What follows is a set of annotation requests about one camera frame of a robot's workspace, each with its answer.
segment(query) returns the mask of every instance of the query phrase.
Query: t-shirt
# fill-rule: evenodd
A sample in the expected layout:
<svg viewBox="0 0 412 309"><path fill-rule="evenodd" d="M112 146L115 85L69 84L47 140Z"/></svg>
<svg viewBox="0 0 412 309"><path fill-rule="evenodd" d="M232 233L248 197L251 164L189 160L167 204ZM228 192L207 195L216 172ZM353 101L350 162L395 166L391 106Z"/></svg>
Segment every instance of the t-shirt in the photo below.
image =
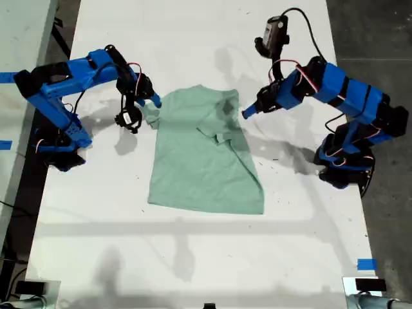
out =
<svg viewBox="0 0 412 309"><path fill-rule="evenodd" d="M178 89L143 108L158 130L148 202L192 211L262 214L263 189L238 122L239 94Z"/></svg>

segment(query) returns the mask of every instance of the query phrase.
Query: table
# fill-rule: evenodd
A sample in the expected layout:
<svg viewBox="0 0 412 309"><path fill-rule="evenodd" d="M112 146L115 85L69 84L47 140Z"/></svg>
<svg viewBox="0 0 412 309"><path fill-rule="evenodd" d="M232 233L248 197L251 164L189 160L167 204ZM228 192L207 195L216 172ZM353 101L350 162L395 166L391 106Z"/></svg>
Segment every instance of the table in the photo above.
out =
<svg viewBox="0 0 412 309"><path fill-rule="evenodd" d="M290 6L307 13L335 62L325 0L83 0L71 57L114 44L161 96L196 84L235 88L245 107L270 66L254 37ZM304 19L289 16L283 57L306 64L315 49ZM116 126L119 100L112 82L80 102L93 146L85 165L49 170L26 279L59 282L58 308L346 307L342 277L363 275L356 261L371 257L361 199L355 186L320 181L305 160L336 110L306 98L241 120L265 190L265 214L246 216L148 205L156 131Z"/></svg>
<svg viewBox="0 0 412 309"><path fill-rule="evenodd" d="M32 70L44 63L57 0L2 0L0 9L0 71ZM0 84L0 140L11 140L0 150L0 200L14 204L24 165L34 108L14 84ZM0 204L0 243L12 209Z"/></svg>

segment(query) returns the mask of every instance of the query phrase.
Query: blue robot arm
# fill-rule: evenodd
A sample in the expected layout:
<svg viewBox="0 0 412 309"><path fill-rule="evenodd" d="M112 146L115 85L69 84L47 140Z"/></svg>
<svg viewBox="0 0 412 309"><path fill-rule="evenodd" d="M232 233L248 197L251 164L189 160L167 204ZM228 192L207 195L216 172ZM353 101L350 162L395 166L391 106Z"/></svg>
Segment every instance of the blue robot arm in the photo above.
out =
<svg viewBox="0 0 412 309"><path fill-rule="evenodd" d="M307 66L297 65L296 70L283 78L280 72L280 51L289 43L287 22L284 14L268 20L265 38L256 38L256 50L272 59L274 82L257 93L257 100L242 112L245 119L260 112L269 113L277 109L291 109L302 103L305 97L331 105L346 115L350 121L338 126L317 149L314 163L326 168L320 179L340 189L349 183L357 183L362 194L366 192L375 167L373 145L402 136L406 132L409 113L402 106L391 107L389 96L381 90L351 79L337 66L326 62L319 52Z"/></svg>
<svg viewBox="0 0 412 309"><path fill-rule="evenodd" d="M75 151L91 144L91 138L76 114L77 103L87 89L112 80L117 80L116 87L122 99L126 97L126 104L121 107L115 122L137 133L142 114L134 103L144 106L144 100L150 99L158 108L162 104L149 78L143 73L135 73L113 45L92 51L85 58L36 67L32 72L0 73L0 83L16 83L22 96L56 128L36 130L35 140L42 140L36 150L54 153L53 161L59 161L54 165L63 171L72 167L75 161L76 165L84 163ZM68 111L62 97L74 93L81 94L73 110Z"/></svg>

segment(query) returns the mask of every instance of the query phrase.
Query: gray floor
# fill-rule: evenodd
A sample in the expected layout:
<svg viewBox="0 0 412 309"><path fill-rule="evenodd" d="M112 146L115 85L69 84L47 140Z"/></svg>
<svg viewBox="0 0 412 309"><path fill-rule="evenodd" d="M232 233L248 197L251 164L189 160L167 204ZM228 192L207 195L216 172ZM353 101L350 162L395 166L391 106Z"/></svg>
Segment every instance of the gray floor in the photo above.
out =
<svg viewBox="0 0 412 309"><path fill-rule="evenodd" d="M394 106L403 105L412 111L412 1L327 2L338 65L350 77L388 93ZM60 0L57 12L57 17L64 21L62 34L69 45L79 4L80 0ZM46 62L64 60L64 54L51 38ZM363 200L378 275L386 279L389 295L406 301L412 301L411 134L409 122L406 136L374 149L377 169Z"/></svg>

